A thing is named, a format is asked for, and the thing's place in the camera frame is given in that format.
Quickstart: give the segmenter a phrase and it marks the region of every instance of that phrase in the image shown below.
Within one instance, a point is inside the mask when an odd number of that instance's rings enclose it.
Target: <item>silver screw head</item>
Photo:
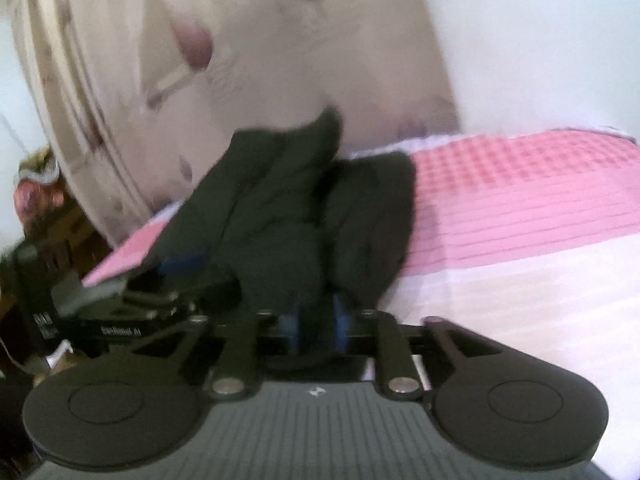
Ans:
[[[420,383],[411,377],[396,377],[389,381],[388,386],[395,394],[412,394],[420,388]]]
[[[222,396],[237,395],[244,390],[244,383],[235,377],[223,377],[213,381],[211,389]]]
[[[209,318],[207,316],[202,316],[201,314],[195,314],[194,316],[189,316],[189,321],[192,323],[204,323],[207,322]]]

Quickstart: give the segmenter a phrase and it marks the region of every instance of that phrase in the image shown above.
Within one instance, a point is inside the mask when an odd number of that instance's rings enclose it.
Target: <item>cable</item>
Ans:
[[[4,351],[6,352],[7,357],[9,358],[9,361],[12,362],[12,364],[14,364],[15,367],[17,367],[20,371],[26,373],[27,375],[30,376],[34,376],[35,374],[33,372],[30,372],[27,370],[27,368],[25,368],[24,366],[22,366],[18,361],[16,361],[12,355],[11,352],[9,352],[9,349],[6,347],[6,345],[4,344],[4,341],[2,341],[2,338],[0,337],[0,345],[2,345],[2,348],[4,348]]]
[[[11,123],[9,122],[9,119],[7,119],[2,112],[0,112],[0,121],[2,122],[2,124],[4,124],[4,126],[6,127],[6,130],[9,132],[9,137],[11,137],[14,140],[14,142],[20,147],[24,155],[28,156],[29,150],[27,150],[27,147],[24,145],[24,142],[20,140],[20,137],[18,137],[18,134],[15,133],[14,128],[11,126]]]

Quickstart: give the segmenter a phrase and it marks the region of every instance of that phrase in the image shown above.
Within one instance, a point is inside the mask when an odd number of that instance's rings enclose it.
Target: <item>logo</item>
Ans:
[[[103,335],[117,335],[117,336],[141,336],[142,332],[140,332],[139,328],[134,328],[133,330],[130,327],[121,328],[117,326],[101,326],[100,330]]]
[[[308,391],[308,393],[317,399],[318,397],[322,397],[326,393],[326,390],[320,386],[314,386]]]

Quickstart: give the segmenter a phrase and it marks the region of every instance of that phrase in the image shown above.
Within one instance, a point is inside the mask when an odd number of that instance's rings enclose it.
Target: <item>bed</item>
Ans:
[[[635,143],[617,130],[565,129],[432,136],[383,150],[410,153],[417,181],[410,252],[380,308],[409,324],[448,317],[588,378],[610,408],[594,460],[615,480],[638,480]],[[137,266],[178,208],[155,216],[85,284]]]

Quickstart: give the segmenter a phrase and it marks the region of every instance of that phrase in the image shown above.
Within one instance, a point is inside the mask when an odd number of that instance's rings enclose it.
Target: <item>gray ribbed platform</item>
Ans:
[[[446,442],[424,410],[371,383],[267,383],[213,408],[183,447],[137,469],[92,474],[43,464],[31,480],[607,480],[595,466],[504,471]]]

